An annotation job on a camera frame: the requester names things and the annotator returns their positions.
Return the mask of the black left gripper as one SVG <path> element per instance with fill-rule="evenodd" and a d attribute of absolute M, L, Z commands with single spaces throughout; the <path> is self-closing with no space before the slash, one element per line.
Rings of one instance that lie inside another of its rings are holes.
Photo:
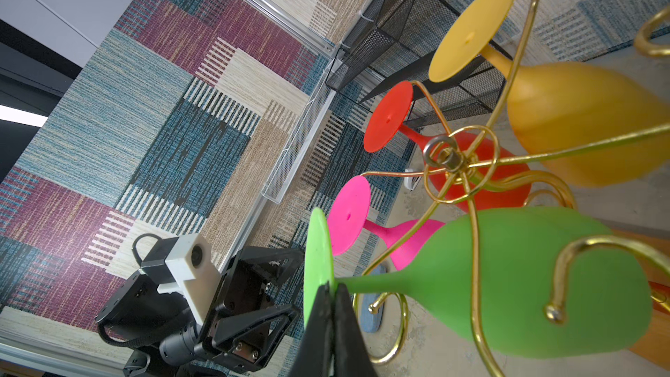
<path fill-rule="evenodd" d="M 277 304 L 267 288 L 282 288 L 303 263 L 300 249 L 242 248 L 202 326 L 201 356 L 233 372 L 267 367 L 299 314 L 296 305 Z"/>

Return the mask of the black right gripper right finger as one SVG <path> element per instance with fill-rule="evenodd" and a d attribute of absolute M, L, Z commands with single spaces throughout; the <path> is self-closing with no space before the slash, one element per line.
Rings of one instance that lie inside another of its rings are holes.
<path fill-rule="evenodd" d="M 334 376 L 377 377 L 344 284 L 338 284 L 334 314 Z"/>

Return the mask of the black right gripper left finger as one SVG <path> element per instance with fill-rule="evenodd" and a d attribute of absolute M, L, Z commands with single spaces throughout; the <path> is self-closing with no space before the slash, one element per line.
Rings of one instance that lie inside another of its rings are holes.
<path fill-rule="evenodd" d="M 333 301 L 329 284 L 316 292 L 290 377 L 326 377 L 333 356 Z"/>

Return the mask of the green wine glass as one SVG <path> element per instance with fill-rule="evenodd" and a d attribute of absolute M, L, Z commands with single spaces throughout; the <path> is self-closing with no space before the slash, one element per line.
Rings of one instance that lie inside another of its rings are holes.
<path fill-rule="evenodd" d="M 606 235 L 599 221 L 573 209 L 488 209 L 478 215 L 483 331 L 493 350 L 530 359 L 608 353 L 631 347 L 652 319 L 647 275 L 635 257 L 592 250 L 572 263 L 567 320 L 544 316 L 554 265 L 565 246 Z M 398 272 L 350 277 L 350 293 L 410 296 L 446 327 L 470 339 L 472 235 L 467 216 L 445 224 Z"/>

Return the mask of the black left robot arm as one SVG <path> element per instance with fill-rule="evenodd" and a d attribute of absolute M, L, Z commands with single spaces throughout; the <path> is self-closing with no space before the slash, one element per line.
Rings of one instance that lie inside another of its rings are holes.
<path fill-rule="evenodd" d="M 125 376 L 254 373 L 268 366 L 299 316 L 296 305 L 277 304 L 266 289 L 281 288 L 304 257 L 300 249 L 245 247 L 211 286 L 202 324 L 183 295 L 160 294 L 136 272 L 97 315 L 98 334 L 131 349 Z"/>

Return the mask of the pink wine glass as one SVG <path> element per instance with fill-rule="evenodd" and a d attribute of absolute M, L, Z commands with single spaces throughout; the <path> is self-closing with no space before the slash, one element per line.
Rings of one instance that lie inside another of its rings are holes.
<path fill-rule="evenodd" d="M 362 230 L 368 230 L 380 237 L 387 247 L 393 246 L 413 226 L 416 220 L 387 228 L 368 220 L 371 204 L 371 186 L 364 176 L 354 176 L 338 193 L 327 222 L 334 256 L 346 253 L 356 242 Z M 405 244 L 394 251 L 390 258 L 401 271 L 410 265 L 424 244 L 442 228 L 445 223 L 429 219 L 413 234 Z"/>

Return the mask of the black mesh shelf rack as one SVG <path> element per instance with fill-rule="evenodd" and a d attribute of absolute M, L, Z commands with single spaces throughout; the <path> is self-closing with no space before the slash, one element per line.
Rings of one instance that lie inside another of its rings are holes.
<path fill-rule="evenodd" d="M 459 15 L 446 0 L 372 0 L 342 41 L 326 77 L 336 93 L 333 114 L 362 127 L 392 87 L 411 80 L 422 85 L 413 88 L 406 117 L 410 127 L 438 122 L 425 92 L 447 120 L 491 113 L 505 79 L 483 57 L 445 81 L 429 80 L 436 49 Z"/>

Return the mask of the yellow wine glass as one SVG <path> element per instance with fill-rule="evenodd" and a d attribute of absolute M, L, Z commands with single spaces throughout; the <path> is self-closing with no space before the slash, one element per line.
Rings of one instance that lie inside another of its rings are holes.
<path fill-rule="evenodd" d="M 514 0 L 475 0 L 443 38 L 429 79 L 448 80 L 482 56 L 504 75 L 499 102 L 526 155 L 482 167 L 542 162 L 580 187 L 625 183 L 669 160 L 669 105 L 621 73 L 578 62 L 522 66 L 539 0 L 531 0 L 514 59 L 490 45 Z"/>

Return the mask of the small white object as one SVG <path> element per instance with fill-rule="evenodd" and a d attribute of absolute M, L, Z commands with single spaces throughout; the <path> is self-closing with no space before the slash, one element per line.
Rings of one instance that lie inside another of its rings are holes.
<path fill-rule="evenodd" d="M 416 169 L 406 169 L 406 173 L 408 174 L 418 174 L 419 171 Z M 403 179 L 403 186 L 409 190 L 410 192 L 414 191 L 417 187 L 418 182 L 420 181 L 420 178 L 418 176 L 407 176 Z"/>

